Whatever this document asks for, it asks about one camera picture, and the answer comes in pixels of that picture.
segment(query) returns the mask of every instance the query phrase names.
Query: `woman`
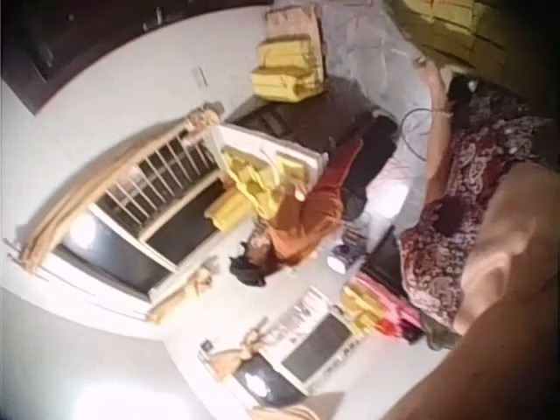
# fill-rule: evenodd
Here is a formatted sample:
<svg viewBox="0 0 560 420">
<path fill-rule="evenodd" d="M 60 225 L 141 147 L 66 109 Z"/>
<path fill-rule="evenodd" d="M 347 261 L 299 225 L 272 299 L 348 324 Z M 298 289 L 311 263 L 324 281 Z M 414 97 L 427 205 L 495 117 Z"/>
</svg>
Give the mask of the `woman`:
<svg viewBox="0 0 560 420">
<path fill-rule="evenodd" d="M 332 159 L 318 183 L 307 194 L 290 182 L 276 217 L 260 223 L 243 254 L 231 258 L 229 270 L 248 286 L 263 287 L 266 277 L 281 267 L 293 267 L 311 256 L 342 219 L 358 216 L 366 204 L 366 186 L 395 150 L 396 124 L 378 110 L 368 111 L 332 151 Z"/>
<path fill-rule="evenodd" d="M 462 335 L 496 302 L 558 271 L 560 177 L 534 148 L 551 120 L 482 81 L 452 104 L 435 64 L 416 67 L 432 123 L 423 211 L 400 238 L 403 285 L 414 305 Z"/>
</svg>

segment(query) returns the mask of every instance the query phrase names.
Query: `orange shirt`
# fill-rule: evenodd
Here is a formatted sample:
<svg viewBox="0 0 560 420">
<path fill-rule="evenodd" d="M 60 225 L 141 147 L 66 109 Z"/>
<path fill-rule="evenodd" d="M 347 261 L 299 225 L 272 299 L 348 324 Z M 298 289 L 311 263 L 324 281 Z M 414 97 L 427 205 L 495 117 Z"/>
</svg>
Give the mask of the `orange shirt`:
<svg viewBox="0 0 560 420">
<path fill-rule="evenodd" d="M 342 220 L 342 200 L 334 189 L 313 190 L 305 201 L 288 195 L 283 199 L 269 234 L 276 257 L 294 266 L 309 256 Z"/>
</svg>

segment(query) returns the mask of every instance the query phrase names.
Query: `white floor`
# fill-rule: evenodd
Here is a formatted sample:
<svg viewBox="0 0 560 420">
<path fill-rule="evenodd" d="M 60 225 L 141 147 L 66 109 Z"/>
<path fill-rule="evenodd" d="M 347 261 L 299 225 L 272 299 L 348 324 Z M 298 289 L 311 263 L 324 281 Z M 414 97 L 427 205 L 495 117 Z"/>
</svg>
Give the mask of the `white floor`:
<svg viewBox="0 0 560 420">
<path fill-rule="evenodd" d="M 278 6 L 309 4 L 280 0 Z M 364 93 L 385 108 L 397 121 L 407 111 L 429 106 L 429 97 L 410 61 L 417 51 L 391 23 L 374 0 L 323 1 L 322 25 L 327 43 L 327 71 L 358 82 Z M 413 115 L 404 127 L 410 145 L 425 156 L 429 116 Z M 368 188 L 372 242 L 394 223 L 397 233 L 417 219 L 424 197 L 424 163 L 401 139 L 394 157 Z M 227 271 L 228 256 L 238 252 L 240 239 L 249 226 L 233 232 L 215 250 Z M 238 284 L 227 272 L 215 279 L 215 290 L 180 314 L 169 325 L 164 342 L 171 358 L 212 414 L 221 420 L 246 418 L 243 409 L 218 386 L 196 358 L 198 344 L 208 338 L 224 347 L 234 346 L 243 333 L 261 317 L 273 319 L 310 285 L 336 300 L 350 274 L 341 276 L 326 266 L 326 244 L 317 259 L 296 272 L 275 275 L 269 285 L 252 290 Z M 445 357 L 423 341 L 409 346 L 402 340 L 373 335 L 322 391 L 340 391 L 344 398 L 333 418 L 375 420 L 408 389 L 426 376 Z"/>
</svg>

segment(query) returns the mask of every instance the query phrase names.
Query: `electrical cord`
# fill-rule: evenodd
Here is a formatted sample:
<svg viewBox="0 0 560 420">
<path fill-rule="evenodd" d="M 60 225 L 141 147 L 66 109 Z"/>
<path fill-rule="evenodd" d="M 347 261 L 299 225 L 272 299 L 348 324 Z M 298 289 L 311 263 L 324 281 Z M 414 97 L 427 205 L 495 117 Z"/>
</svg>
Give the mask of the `electrical cord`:
<svg viewBox="0 0 560 420">
<path fill-rule="evenodd" d="M 410 151 L 410 153 L 412 153 L 417 159 L 421 160 L 422 162 L 425 162 L 426 158 L 424 156 L 422 156 L 420 153 L 418 153 L 416 150 L 414 150 L 414 148 L 410 145 L 409 141 L 406 139 L 406 136 L 403 132 L 403 127 L 404 127 L 404 123 L 406 122 L 406 120 L 418 111 L 429 112 L 429 113 L 432 112 L 431 109 L 429 109 L 429 108 L 413 108 L 413 109 L 411 109 L 409 112 L 407 112 L 404 115 L 404 117 L 401 120 L 401 123 L 399 124 L 398 136 L 404 141 L 404 145 L 406 145 L 406 147 Z"/>
</svg>

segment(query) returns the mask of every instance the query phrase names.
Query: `floral print fabric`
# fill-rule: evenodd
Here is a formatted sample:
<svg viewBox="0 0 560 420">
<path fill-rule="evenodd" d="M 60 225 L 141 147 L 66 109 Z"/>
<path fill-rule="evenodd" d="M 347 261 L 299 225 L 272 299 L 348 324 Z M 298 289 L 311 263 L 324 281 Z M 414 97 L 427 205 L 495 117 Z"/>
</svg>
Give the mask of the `floral print fabric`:
<svg viewBox="0 0 560 420">
<path fill-rule="evenodd" d="M 480 83 L 468 103 L 468 122 L 451 139 L 451 169 L 441 199 L 400 237 L 403 287 L 411 303 L 452 329 L 460 287 L 488 202 L 515 163 L 539 161 L 532 138 L 548 120 L 518 98 Z"/>
</svg>

